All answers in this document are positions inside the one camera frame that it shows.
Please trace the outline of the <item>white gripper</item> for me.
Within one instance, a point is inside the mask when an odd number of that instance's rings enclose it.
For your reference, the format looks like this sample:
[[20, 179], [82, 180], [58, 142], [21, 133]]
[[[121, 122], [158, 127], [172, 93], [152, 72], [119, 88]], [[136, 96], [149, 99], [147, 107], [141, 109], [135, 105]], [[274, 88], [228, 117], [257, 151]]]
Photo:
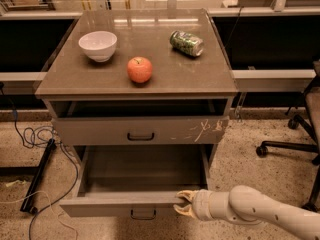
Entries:
[[182, 190], [176, 196], [191, 204], [184, 207], [175, 204], [174, 210], [183, 216], [209, 221], [214, 219], [226, 220], [229, 216], [229, 194], [209, 190]]

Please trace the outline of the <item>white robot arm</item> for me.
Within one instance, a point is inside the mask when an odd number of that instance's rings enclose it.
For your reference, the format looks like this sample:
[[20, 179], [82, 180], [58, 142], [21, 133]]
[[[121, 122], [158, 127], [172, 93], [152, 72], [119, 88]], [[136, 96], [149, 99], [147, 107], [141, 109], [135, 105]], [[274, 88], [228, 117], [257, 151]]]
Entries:
[[235, 225], [276, 225], [301, 240], [320, 240], [320, 214], [276, 201], [260, 191], [239, 185], [229, 192], [183, 190], [178, 198], [187, 204], [174, 204], [180, 215], [201, 221], [222, 219]]

